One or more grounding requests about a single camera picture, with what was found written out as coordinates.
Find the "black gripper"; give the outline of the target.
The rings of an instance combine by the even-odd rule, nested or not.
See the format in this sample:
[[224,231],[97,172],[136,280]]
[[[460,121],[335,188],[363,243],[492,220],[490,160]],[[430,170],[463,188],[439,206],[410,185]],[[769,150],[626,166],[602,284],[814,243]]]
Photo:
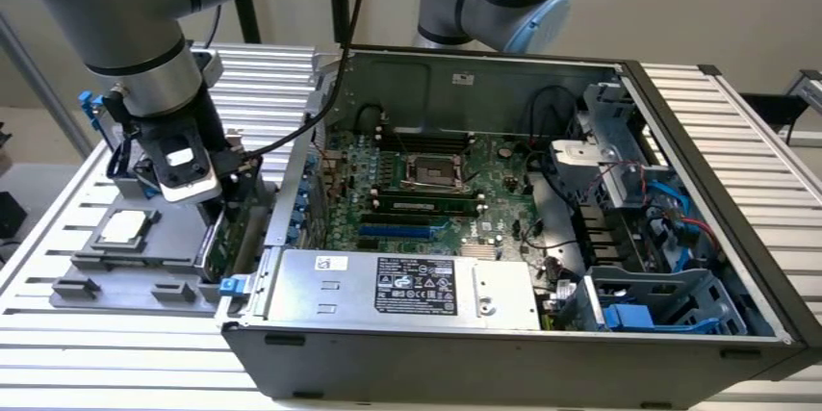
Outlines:
[[205,84],[188,103],[188,115],[193,119],[196,131],[219,179],[233,174],[243,162],[243,155],[225,138],[223,122]]

